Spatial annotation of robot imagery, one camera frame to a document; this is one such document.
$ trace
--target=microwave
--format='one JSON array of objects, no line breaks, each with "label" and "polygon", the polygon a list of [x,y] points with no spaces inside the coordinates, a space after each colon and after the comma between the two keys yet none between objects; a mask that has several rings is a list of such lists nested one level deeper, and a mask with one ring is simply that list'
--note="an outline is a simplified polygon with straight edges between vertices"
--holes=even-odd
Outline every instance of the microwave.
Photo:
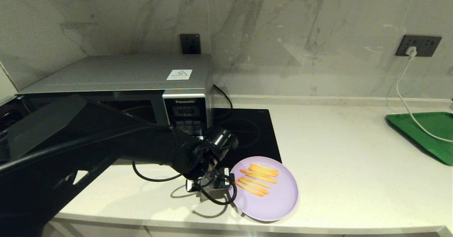
[{"label": "microwave", "polygon": [[33,112],[78,94],[203,137],[213,122],[209,55],[90,56],[18,92]]}]

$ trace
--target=black robotic arm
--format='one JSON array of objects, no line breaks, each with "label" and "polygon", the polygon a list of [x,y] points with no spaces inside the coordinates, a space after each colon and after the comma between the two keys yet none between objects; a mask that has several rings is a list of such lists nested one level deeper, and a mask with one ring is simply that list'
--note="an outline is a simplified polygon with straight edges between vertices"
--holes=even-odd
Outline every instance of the black robotic arm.
[{"label": "black robotic arm", "polygon": [[[118,158],[168,165],[203,193],[207,184],[225,187],[225,178],[234,185],[216,165],[236,146],[223,129],[200,140],[77,95],[64,98],[0,132],[1,236],[40,236]],[[74,183],[78,170],[88,173]]]}]

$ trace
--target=white cable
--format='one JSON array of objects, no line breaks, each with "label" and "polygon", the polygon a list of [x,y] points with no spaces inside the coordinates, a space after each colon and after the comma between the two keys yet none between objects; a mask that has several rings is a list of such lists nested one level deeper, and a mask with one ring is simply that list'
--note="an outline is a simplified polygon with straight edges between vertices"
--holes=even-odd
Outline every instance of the white cable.
[{"label": "white cable", "polygon": [[404,74],[406,74],[406,71],[407,69],[409,68],[409,65],[411,64],[411,61],[414,59],[414,57],[417,55],[417,48],[414,47],[414,46],[411,46],[407,49],[406,51],[406,54],[409,56],[409,61],[407,62],[406,64],[406,67],[404,68],[404,71],[403,73],[401,74],[400,78],[398,79],[398,81],[396,82],[396,92],[398,93],[398,96],[400,97],[401,101],[403,102],[404,106],[406,107],[407,109],[407,112],[409,113],[409,115],[411,116],[412,120],[424,131],[426,132],[427,135],[437,139],[437,140],[443,140],[445,142],[452,142],[453,143],[453,140],[447,140],[447,139],[444,139],[442,137],[437,137],[436,135],[428,132],[425,128],[423,128],[423,126],[419,123],[419,121],[417,121],[417,119],[415,119],[414,115],[412,114],[411,110],[409,109],[409,107],[407,106],[406,104],[406,101],[404,101],[403,97],[401,96],[400,94],[400,89],[398,88],[398,85],[400,84],[400,81],[401,79],[403,78]]}]

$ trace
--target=microwave top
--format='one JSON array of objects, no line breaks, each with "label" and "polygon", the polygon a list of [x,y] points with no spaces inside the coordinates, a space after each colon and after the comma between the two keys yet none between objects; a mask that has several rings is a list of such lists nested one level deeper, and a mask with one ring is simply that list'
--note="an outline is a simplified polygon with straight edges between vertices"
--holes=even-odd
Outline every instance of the microwave top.
[{"label": "microwave top", "polygon": [[[211,68],[210,55],[90,56],[35,82],[18,94],[206,90]],[[170,73],[187,75],[183,70],[188,69],[191,70],[188,79],[167,80]]]}]

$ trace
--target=black wall outlet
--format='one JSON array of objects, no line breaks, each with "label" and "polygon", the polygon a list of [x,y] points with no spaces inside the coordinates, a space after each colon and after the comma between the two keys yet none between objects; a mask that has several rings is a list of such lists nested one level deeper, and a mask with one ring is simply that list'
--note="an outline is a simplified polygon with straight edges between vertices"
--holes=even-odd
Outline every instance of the black wall outlet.
[{"label": "black wall outlet", "polygon": [[410,46],[417,47],[417,56],[431,57],[439,45],[442,37],[421,36],[421,35],[404,35],[401,44],[396,50],[395,56],[407,56],[406,50]]},{"label": "black wall outlet", "polygon": [[183,55],[199,55],[201,53],[199,34],[180,34]]}]

